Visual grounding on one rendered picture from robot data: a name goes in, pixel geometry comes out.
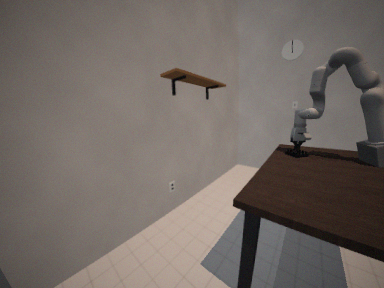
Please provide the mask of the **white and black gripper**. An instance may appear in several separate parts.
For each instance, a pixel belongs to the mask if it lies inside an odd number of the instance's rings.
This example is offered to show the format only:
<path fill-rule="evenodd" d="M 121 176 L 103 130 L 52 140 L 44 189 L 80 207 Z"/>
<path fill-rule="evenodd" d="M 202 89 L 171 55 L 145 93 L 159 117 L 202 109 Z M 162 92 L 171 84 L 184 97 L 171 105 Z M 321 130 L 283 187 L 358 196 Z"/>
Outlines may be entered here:
<path fill-rule="evenodd" d="M 291 135 L 290 135 L 290 142 L 294 143 L 295 150 L 299 150 L 302 143 L 306 142 L 306 140 L 303 139 L 302 134 L 298 134 L 298 133 L 307 133 L 306 128 L 305 127 L 292 128 Z"/>

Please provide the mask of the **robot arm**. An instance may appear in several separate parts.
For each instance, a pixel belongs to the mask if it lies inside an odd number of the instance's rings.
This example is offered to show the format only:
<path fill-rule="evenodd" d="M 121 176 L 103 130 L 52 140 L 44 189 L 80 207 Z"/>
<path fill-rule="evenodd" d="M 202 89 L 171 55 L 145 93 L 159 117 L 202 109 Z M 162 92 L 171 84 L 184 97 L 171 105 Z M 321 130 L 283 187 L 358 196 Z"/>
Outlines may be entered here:
<path fill-rule="evenodd" d="M 353 47 L 336 50 L 328 61 L 313 71 L 309 91 L 313 108 L 296 109 L 294 127 L 306 127 L 306 119 L 318 119 L 323 115 L 327 78 L 344 64 L 355 87 L 363 92 L 360 104 L 368 136 L 365 143 L 384 145 L 384 84 L 379 74 L 371 71 L 363 54 Z"/>

